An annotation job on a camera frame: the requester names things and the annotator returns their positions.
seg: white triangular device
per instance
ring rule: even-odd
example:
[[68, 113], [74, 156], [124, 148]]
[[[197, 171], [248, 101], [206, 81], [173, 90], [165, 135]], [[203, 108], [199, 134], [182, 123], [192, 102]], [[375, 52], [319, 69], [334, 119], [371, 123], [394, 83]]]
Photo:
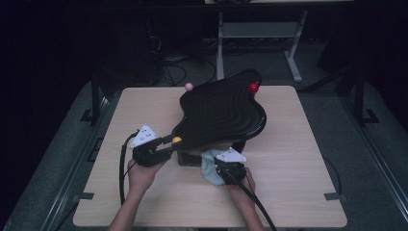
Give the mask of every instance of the white triangular device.
[[232, 147], [221, 154], [216, 155], [216, 158], [225, 163], [246, 162], [246, 158]]
[[153, 141], [157, 139], [156, 133], [153, 132], [153, 130], [149, 127], [147, 123], [145, 123], [139, 130], [138, 134], [136, 137], [133, 139], [132, 143], [130, 146], [132, 148], [140, 146], [144, 143], [147, 143], [149, 141]]

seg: gray carpet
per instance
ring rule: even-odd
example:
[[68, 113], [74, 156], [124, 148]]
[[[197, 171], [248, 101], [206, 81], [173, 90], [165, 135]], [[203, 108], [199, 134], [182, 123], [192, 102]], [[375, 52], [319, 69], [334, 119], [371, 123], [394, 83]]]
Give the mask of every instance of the gray carpet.
[[[293, 81], [282, 52], [253, 52], [241, 56], [225, 56], [225, 75], [228, 76], [244, 68], [259, 70], [264, 78], [263, 85], [291, 85], [297, 89], [307, 87], [327, 75], [316, 67], [323, 44], [302, 44], [295, 55], [298, 68], [304, 81]], [[215, 56], [207, 59], [215, 63]], [[195, 62], [179, 63], [187, 70], [188, 76], [180, 86], [187, 82], [195, 85], [206, 82], [213, 75], [209, 64]], [[182, 73], [176, 68], [170, 70], [176, 80]], [[157, 87], [167, 86], [161, 81]], [[349, 114], [348, 103], [352, 95], [341, 98], [333, 90], [334, 81], [314, 93], [299, 95], [306, 116], [318, 142], [321, 154], [329, 160], [327, 169], [336, 189], [342, 189], [342, 204], [348, 219], [342, 231], [381, 231], [408, 230], [408, 223], [398, 210], [393, 196], [384, 183], [378, 167], [373, 161], [361, 128]], [[80, 121], [84, 110], [90, 109], [90, 84], [84, 86], [77, 96], [66, 119], [53, 139], [41, 164], [33, 176], [25, 193], [21, 196], [11, 216], [11, 225], [6, 230], [55, 230], [59, 223], [60, 230], [105, 230], [106, 228], [76, 227], [70, 214], [74, 208], [75, 195], [83, 191], [87, 183], [93, 162], [88, 161], [94, 144], [102, 139], [109, 126], [119, 99], [120, 91], [103, 106], [102, 116], [95, 126], [90, 122]], [[408, 137], [393, 115], [389, 112], [378, 92], [366, 85], [366, 108], [373, 109], [380, 123], [368, 124], [366, 130], [384, 155], [388, 166], [402, 188], [408, 186]], [[75, 173], [67, 178], [69, 172]], [[62, 186], [67, 180], [69, 186]], [[49, 215], [53, 205], [61, 206], [55, 216]]]

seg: table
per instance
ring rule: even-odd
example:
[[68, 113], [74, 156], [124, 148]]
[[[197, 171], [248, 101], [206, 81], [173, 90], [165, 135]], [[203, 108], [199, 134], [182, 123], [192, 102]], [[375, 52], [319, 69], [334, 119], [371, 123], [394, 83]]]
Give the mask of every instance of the table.
[[[76, 225], [109, 226], [120, 207], [121, 146], [144, 123], [159, 136], [168, 135], [183, 116], [179, 98], [184, 91], [184, 88], [123, 91], [84, 190], [93, 193], [93, 199], [80, 200], [73, 218]], [[256, 180], [256, 194], [274, 224], [345, 226], [340, 201], [327, 201], [324, 197], [325, 193], [334, 193], [335, 188], [294, 88], [262, 86], [255, 97], [264, 107], [268, 122], [259, 136], [247, 141], [243, 155]], [[128, 149], [127, 160], [131, 151]], [[263, 217], [262, 222], [268, 226]], [[225, 187], [204, 180], [199, 167], [180, 167], [175, 154], [158, 172], [143, 198], [135, 225], [244, 227]]]

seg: red ball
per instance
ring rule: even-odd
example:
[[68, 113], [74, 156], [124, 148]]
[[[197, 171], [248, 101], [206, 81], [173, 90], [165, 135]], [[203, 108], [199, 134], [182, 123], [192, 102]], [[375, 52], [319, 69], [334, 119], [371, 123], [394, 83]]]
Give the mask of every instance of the red ball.
[[248, 86], [248, 90], [249, 90], [249, 92], [251, 92], [251, 93], [256, 93], [256, 92], [258, 92], [258, 90], [259, 90], [259, 85], [256, 84], [256, 83], [251, 83], [251, 84], [249, 84], [249, 86]]

